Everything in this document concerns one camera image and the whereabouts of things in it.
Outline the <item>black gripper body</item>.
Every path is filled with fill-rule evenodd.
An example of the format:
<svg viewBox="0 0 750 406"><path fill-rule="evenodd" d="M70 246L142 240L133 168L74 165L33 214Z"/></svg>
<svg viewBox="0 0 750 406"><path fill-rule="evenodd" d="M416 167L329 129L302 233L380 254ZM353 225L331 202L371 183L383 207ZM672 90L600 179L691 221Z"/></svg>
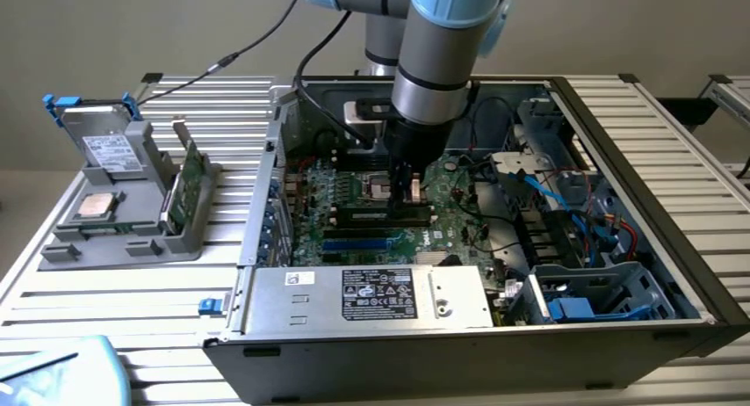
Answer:
<svg viewBox="0 0 750 406"><path fill-rule="evenodd" d="M424 125L409 120L385 124L385 149L393 164L424 170L443 155L448 139L448 123Z"/></svg>

